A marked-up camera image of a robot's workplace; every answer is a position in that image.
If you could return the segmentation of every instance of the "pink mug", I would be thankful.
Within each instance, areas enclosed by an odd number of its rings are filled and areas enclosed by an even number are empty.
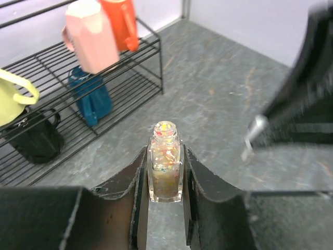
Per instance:
[[[119,61],[110,22],[95,0],[78,0],[68,6],[62,38],[85,72],[96,74]]]

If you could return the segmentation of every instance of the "blue mug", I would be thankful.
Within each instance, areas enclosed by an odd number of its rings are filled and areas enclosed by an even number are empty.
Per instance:
[[[96,126],[100,118],[111,112],[112,100],[100,76],[86,73],[81,69],[81,66],[77,66],[69,72],[68,81],[76,96],[82,96],[100,86],[98,89],[76,101],[79,111],[89,126]]]

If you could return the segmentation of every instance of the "rack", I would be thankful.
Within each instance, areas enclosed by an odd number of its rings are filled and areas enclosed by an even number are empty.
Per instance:
[[[0,24],[0,28],[26,20],[70,2],[73,1],[65,1],[14,21]],[[0,185],[24,186],[35,184],[74,154],[88,146],[89,143],[108,132],[154,96],[159,93],[163,94],[161,40],[144,22],[138,18],[137,22],[150,31],[152,36],[148,39],[140,38],[139,49],[136,52],[122,52],[119,62],[97,74],[97,76],[102,77],[103,85],[107,87],[113,102],[111,113],[100,119],[97,126],[89,127],[86,124],[75,102],[100,86],[80,97],[74,95],[73,89],[69,86],[68,76],[69,71],[77,66],[78,62],[75,54],[68,51],[62,42],[4,67],[5,70],[11,73],[29,79],[38,88],[40,99],[36,105],[33,105],[33,111],[29,114],[39,112],[45,116],[40,121],[43,122],[43,120],[52,118],[53,115],[47,112],[50,108],[54,108],[59,112],[61,123],[57,130],[65,139],[65,146],[60,156],[52,162],[35,165],[25,160],[9,145],[9,142],[38,123],[33,126],[27,126],[22,132],[6,140],[3,134],[0,133]],[[153,64],[154,69],[149,68],[152,64],[146,63],[151,58],[158,60],[157,64]],[[17,120],[1,127],[0,132],[3,132],[16,122]]]

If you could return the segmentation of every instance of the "black mug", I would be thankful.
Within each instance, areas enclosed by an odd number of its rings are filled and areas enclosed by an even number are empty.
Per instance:
[[[43,113],[51,111],[54,114],[54,122],[43,120]],[[20,116],[29,114],[30,109],[26,108]],[[24,131],[22,134],[9,141],[9,144],[15,148],[27,161],[34,164],[42,164],[52,161],[60,155],[65,143],[61,134],[57,131],[61,119],[60,114],[55,109],[47,111],[37,111],[30,113],[27,117],[16,119],[18,122],[2,131],[4,138],[9,140],[13,136]]]

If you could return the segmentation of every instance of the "yellow mug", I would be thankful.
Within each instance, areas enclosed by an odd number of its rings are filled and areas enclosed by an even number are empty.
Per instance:
[[[32,96],[21,95],[14,84],[26,88]],[[39,96],[39,91],[29,80],[0,69],[0,126],[15,120],[26,105],[36,104]]]

